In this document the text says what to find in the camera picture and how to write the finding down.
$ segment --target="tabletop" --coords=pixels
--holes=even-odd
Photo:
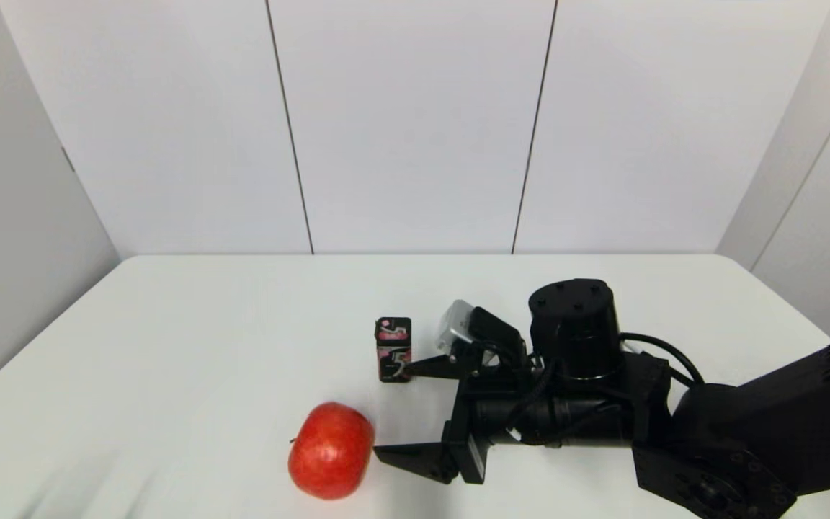
[[[528,296],[576,277],[606,280],[623,331],[677,345],[708,381],[739,384],[829,342],[710,255],[134,257],[0,371],[0,518],[691,518],[636,486],[628,449],[494,447],[482,486],[373,458],[337,502],[287,475],[290,439],[324,401],[362,411],[378,444],[440,439],[455,382],[379,382],[379,316],[410,316],[427,358],[452,300],[528,337]],[[830,517],[830,492],[787,517]]]

